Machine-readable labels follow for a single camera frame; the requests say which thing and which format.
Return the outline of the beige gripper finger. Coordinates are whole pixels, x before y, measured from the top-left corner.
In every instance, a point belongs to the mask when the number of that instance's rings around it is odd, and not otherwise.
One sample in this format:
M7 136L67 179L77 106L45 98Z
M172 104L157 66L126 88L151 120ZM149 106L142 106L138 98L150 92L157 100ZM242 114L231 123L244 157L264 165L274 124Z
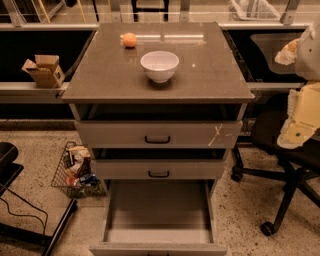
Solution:
M299 39L294 39L286 44L274 58L275 62L281 65L290 65L296 62Z

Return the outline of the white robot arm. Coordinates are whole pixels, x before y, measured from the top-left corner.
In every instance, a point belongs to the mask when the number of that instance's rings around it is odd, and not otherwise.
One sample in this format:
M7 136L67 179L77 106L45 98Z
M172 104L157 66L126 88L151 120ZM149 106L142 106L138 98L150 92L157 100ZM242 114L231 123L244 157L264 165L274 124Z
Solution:
M299 39L286 44L275 57L282 65L293 64L295 73L307 83L288 95L288 118L281 128L277 144L286 149L302 146L320 128L320 17Z

